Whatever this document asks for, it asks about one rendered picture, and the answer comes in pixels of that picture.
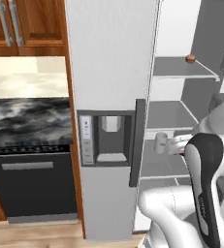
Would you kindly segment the white fridge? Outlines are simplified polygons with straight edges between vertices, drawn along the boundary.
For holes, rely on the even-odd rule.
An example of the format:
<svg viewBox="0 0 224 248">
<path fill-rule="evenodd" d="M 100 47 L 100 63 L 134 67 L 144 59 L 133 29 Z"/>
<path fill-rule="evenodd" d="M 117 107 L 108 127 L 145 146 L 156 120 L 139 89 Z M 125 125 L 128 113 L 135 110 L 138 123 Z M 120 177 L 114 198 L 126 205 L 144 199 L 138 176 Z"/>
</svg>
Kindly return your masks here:
<svg viewBox="0 0 224 248">
<path fill-rule="evenodd" d="M 194 54 L 196 59 L 219 75 L 212 78 L 157 78 L 153 76 L 156 57 L 184 57 Z M 144 142 L 155 140 L 162 132 L 168 138 L 188 134 L 208 116 L 220 94 L 224 94 L 224 73 L 220 65 L 224 56 L 224 0 L 159 0 L 155 26 L 152 69 L 148 102 L 145 109 Z M 191 128 L 147 129 L 150 102 L 181 101 L 197 123 Z M 148 220 L 138 208 L 141 191 L 153 187 L 177 186 L 188 182 L 188 176 L 141 177 L 143 155 L 137 184 L 133 232 L 147 228 Z"/>
</svg>

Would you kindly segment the white cylindrical cup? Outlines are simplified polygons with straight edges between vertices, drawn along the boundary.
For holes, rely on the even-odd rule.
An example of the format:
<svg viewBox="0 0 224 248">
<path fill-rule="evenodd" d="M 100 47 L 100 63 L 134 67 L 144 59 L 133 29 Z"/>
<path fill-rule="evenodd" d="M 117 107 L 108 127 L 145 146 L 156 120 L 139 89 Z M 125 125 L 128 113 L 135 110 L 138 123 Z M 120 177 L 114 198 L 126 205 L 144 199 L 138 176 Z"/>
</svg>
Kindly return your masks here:
<svg viewBox="0 0 224 248">
<path fill-rule="evenodd" d="M 168 135 L 162 132 L 159 132 L 155 136 L 155 145 L 154 149 L 157 153 L 163 153 L 166 148 L 166 144 L 168 141 Z"/>
</svg>

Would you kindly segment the white fridge door with dispenser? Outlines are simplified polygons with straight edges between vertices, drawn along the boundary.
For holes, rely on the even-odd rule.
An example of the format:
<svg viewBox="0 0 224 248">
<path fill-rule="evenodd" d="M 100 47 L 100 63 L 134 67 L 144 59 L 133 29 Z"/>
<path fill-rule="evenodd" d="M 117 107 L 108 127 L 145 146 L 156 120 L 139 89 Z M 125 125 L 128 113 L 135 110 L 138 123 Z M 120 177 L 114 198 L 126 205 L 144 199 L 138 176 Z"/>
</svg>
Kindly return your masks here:
<svg viewBox="0 0 224 248">
<path fill-rule="evenodd" d="M 136 100 L 148 102 L 159 0 L 68 0 L 86 238 L 126 240 Z"/>
</svg>

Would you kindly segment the black dishwasher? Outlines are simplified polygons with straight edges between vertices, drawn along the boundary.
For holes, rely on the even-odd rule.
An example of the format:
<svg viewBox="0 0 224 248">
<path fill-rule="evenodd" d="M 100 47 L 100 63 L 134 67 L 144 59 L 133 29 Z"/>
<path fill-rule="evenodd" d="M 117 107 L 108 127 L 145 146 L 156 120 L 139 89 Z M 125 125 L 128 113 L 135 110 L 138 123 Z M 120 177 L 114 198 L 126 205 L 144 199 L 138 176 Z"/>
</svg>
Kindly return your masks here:
<svg viewBox="0 0 224 248">
<path fill-rule="evenodd" d="M 53 169 L 2 170 L 2 164 L 53 162 Z M 78 218 L 70 147 L 0 154 L 0 203 L 11 224 Z"/>
</svg>

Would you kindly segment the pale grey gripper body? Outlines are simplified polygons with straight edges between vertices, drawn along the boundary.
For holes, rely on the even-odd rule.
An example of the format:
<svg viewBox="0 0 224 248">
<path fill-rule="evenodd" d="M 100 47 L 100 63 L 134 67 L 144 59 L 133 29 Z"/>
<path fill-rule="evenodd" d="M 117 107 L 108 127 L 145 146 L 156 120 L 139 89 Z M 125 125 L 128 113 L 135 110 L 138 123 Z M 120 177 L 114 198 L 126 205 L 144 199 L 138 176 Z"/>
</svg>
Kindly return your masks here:
<svg viewBox="0 0 224 248">
<path fill-rule="evenodd" d="M 192 135 L 180 135 L 167 142 L 166 150 L 169 155 L 181 154 L 184 152 L 185 145 L 192 139 Z"/>
</svg>

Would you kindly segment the wooden side panel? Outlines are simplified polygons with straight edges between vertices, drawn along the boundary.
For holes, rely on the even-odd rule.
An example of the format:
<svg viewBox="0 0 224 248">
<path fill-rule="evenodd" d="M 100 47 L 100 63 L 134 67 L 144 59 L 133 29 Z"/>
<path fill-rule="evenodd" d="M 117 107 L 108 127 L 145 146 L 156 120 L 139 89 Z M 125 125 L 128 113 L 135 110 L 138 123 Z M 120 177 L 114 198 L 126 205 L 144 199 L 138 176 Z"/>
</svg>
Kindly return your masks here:
<svg viewBox="0 0 224 248">
<path fill-rule="evenodd" d="M 71 48 L 70 48 L 70 27 L 68 21 L 68 0 L 64 0 L 65 9 L 65 21 L 66 21 L 66 72 L 68 78 L 68 89 L 69 89 L 69 103 L 71 109 L 71 123 L 73 132 L 73 143 L 70 145 L 72 164 L 73 164 L 73 177 L 76 192 L 77 212 L 78 219 L 81 223 L 82 237 L 86 238 L 85 225 L 84 225 L 84 214 L 83 214 L 83 203 L 82 203 L 82 191 L 81 191 L 81 179 L 80 179 L 80 161 L 79 161 L 79 145 L 77 138 L 76 128 L 76 112 L 75 112 L 75 101 L 74 101 L 74 84 L 73 84 L 73 73 L 71 65 Z"/>
</svg>

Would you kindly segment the grey fridge shelf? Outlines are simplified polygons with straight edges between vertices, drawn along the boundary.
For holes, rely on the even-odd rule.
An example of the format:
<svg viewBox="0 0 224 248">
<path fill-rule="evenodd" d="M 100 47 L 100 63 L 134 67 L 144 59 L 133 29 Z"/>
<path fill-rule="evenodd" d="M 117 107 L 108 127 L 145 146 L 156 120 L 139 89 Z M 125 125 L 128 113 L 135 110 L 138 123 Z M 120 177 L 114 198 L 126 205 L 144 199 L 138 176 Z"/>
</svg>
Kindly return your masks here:
<svg viewBox="0 0 224 248">
<path fill-rule="evenodd" d="M 197 121 L 181 101 L 150 102 L 147 129 L 191 128 Z"/>
<path fill-rule="evenodd" d="M 188 176 L 188 169 L 180 155 L 159 154 L 154 150 L 154 139 L 144 142 L 141 177 Z"/>
<path fill-rule="evenodd" d="M 187 63 L 184 57 L 156 57 L 153 76 L 155 78 L 212 78 L 219 81 L 220 77 L 214 71 L 195 60 Z"/>
</svg>

